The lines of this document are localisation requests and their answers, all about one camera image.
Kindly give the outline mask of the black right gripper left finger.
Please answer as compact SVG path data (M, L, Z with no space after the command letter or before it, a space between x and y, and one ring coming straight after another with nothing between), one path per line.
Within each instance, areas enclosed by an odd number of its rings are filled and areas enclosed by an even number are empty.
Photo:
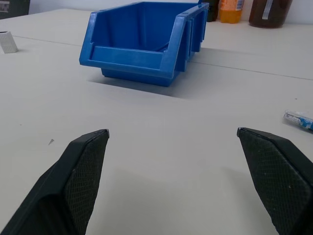
M97 198L110 133L71 141L37 180L0 235L85 235Z

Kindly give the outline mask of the orange drink bottle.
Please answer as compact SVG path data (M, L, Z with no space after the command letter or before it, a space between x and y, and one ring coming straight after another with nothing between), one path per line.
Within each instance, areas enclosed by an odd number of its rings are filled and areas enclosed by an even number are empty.
M236 24L241 20L245 0L222 0L220 6L221 23Z

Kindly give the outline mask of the dark box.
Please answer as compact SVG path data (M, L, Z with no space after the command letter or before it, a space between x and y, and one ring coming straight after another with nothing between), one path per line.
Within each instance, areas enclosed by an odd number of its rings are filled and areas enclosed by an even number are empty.
M0 20L28 15L30 0L0 0Z

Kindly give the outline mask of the clear blue-white plastic packet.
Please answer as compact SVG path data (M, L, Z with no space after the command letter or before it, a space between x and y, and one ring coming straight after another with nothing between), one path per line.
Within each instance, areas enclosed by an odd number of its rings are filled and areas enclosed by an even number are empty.
M313 118L299 112L286 110L282 117L283 123L302 129L313 134Z

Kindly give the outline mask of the dark bottle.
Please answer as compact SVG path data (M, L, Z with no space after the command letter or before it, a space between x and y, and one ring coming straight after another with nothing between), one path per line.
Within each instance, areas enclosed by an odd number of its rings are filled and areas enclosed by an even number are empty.
M214 22L217 19L219 13L219 3L220 0L199 0L201 3L209 3L207 22Z

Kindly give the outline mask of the white textured block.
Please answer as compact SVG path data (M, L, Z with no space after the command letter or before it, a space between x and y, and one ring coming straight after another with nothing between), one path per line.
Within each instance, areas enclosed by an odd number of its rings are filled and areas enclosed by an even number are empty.
M0 46L5 54L18 52L18 47L10 31L0 31Z

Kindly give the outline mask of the dark brown glass jar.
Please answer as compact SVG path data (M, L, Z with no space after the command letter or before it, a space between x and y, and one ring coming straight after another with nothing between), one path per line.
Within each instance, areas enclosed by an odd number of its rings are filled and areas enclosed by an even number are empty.
M280 28L284 24L292 0L253 0L249 25L258 28Z

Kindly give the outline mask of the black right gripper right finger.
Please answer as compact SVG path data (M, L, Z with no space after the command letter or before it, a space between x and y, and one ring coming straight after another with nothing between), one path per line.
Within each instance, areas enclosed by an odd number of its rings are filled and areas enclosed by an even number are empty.
M313 235L313 162L286 138L245 127L237 136L279 235Z

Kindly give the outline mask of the blue plastic storage bin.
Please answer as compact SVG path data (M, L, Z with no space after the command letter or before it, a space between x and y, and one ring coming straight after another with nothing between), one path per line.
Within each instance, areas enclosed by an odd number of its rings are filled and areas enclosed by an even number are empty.
M208 8L143 1L92 12L79 62L106 77L168 87L200 51Z

